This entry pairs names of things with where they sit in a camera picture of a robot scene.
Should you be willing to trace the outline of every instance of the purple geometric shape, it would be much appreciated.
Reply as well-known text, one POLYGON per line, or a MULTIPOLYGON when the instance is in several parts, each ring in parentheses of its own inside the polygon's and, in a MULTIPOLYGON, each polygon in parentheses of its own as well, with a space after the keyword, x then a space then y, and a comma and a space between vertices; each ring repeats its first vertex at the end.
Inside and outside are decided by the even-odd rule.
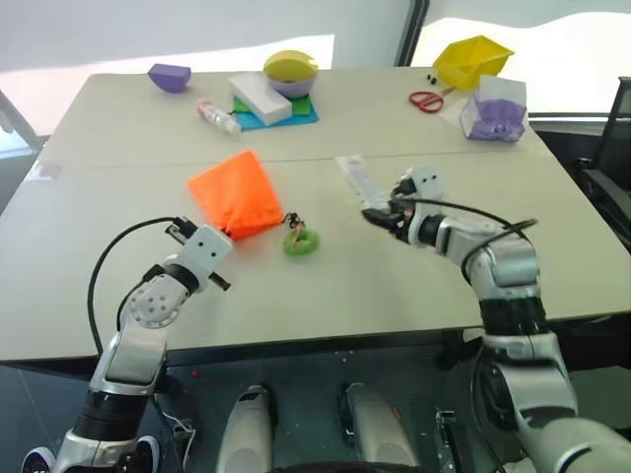
POLYGON ((163 91, 178 94, 186 89, 190 80, 190 67, 154 64, 148 72, 149 78, 163 91))

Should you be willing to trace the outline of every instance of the white bottle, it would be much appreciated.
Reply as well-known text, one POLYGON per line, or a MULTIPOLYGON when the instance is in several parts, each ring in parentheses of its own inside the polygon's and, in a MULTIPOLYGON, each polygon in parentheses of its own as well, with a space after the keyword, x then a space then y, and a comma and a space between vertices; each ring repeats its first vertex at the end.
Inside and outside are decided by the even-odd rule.
POLYGON ((197 101, 197 111, 203 119, 221 128, 226 133, 231 135, 241 133, 241 126, 235 118, 218 106, 213 105, 210 101, 205 99, 197 101))

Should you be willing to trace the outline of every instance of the orange bag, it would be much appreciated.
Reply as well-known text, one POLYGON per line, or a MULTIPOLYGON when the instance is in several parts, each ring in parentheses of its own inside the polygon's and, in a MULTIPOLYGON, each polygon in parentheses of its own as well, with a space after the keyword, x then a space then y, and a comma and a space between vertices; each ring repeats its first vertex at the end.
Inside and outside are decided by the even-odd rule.
POLYGON ((278 225, 283 212, 254 151, 223 161, 188 181, 206 218, 232 239, 278 225))

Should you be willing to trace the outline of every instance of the sneaker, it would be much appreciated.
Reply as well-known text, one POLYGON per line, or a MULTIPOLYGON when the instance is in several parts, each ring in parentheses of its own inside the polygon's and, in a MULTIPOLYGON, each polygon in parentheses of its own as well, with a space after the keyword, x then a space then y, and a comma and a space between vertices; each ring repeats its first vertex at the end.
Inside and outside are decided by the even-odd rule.
POLYGON ((155 437, 145 436, 138 439, 134 454, 134 466, 137 471, 142 473, 158 473, 160 444, 155 437))
POLYGON ((22 462, 22 473, 51 473, 55 456, 45 446, 31 450, 22 462))

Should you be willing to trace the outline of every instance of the yellow container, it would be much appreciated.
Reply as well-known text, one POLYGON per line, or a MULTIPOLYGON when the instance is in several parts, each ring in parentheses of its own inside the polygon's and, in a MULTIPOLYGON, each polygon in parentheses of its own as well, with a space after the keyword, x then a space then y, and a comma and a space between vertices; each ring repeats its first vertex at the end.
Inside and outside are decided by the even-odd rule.
POLYGON ((515 54, 486 36, 475 36, 453 42, 434 61, 436 75, 457 89, 471 89, 480 82, 480 75, 496 76, 515 54))

